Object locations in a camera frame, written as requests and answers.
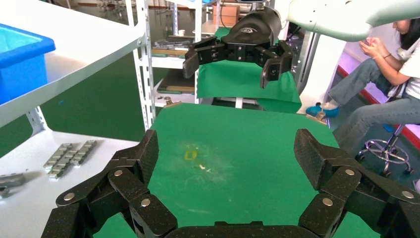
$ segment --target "scratch mark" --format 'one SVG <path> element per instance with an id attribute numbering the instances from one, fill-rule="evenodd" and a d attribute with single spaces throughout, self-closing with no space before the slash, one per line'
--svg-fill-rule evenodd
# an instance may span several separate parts
<path id="1" fill-rule="evenodd" d="M 213 214 L 213 212 L 204 211 L 204 210 L 188 209 L 188 211 L 190 211 L 190 212 L 202 213 L 202 214 Z"/>
<path id="2" fill-rule="evenodd" d="M 199 177 L 198 175 L 195 175 L 195 176 L 192 176 L 191 178 L 187 178 L 185 180 L 185 183 L 184 183 L 184 190 L 187 190 L 187 184 L 188 184 L 188 181 L 189 180 L 191 180 L 191 179 L 197 179 L 198 177 Z"/>

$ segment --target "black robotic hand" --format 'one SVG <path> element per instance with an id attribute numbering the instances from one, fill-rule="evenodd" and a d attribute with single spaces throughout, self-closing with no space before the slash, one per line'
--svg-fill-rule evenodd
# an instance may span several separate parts
<path id="1" fill-rule="evenodd" d="M 262 7 L 251 11 L 220 40 L 210 37 L 194 43 L 185 54 L 184 77 L 191 77 L 200 65 L 232 60 L 254 62 L 262 67 L 261 88 L 290 70 L 293 53 L 285 41 L 275 40 L 281 30 L 278 13 Z"/>

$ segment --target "green mat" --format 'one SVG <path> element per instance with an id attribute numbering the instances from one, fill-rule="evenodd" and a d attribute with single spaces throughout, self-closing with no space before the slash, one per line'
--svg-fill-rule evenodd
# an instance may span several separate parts
<path id="1" fill-rule="evenodd" d="M 160 152 L 149 189 L 179 227 L 215 221 L 296 225 L 317 194 L 294 157 L 299 128 L 337 146 L 326 126 L 302 115 L 194 104 L 165 108 L 152 126 Z M 113 237 L 115 226 L 118 237 L 133 237 L 122 223 L 113 217 L 96 238 Z M 348 214 L 334 237 L 379 235 Z"/>
<path id="2" fill-rule="evenodd" d="M 219 28 L 218 38 L 229 29 Z M 281 75 L 280 80 L 270 82 L 265 89 L 260 88 L 262 68 L 255 63 L 223 60 L 200 66 L 197 96 L 257 98 L 267 111 L 295 113 L 301 101 L 290 72 Z"/>

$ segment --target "woman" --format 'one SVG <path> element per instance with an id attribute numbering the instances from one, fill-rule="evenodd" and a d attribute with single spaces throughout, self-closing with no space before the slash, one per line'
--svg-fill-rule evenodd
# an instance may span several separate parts
<path id="1" fill-rule="evenodd" d="M 330 90 L 330 102 L 307 109 L 309 115 L 316 116 L 322 107 L 327 117 L 333 117 L 338 114 L 340 105 L 346 104 L 369 82 L 376 84 L 385 95 L 392 86 L 407 82 L 401 99 L 360 107 L 333 132 L 340 148 L 349 153 L 360 147 L 360 140 L 374 124 L 420 123 L 420 18 L 394 22 L 393 27 L 400 33 L 398 52 L 405 52 L 406 59 L 394 58 L 379 38 L 359 42 L 362 51 L 371 59 Z M 412 54 L 407 52 L 411 46 Z"/>

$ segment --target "blue plastic bin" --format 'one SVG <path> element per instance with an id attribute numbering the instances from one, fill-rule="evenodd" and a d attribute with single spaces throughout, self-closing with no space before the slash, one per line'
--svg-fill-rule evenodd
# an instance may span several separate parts
<path id="1" fill-rule="evenodd" d="M 48 37 L 0 24 L 0 105 L 47 83 Z"/>

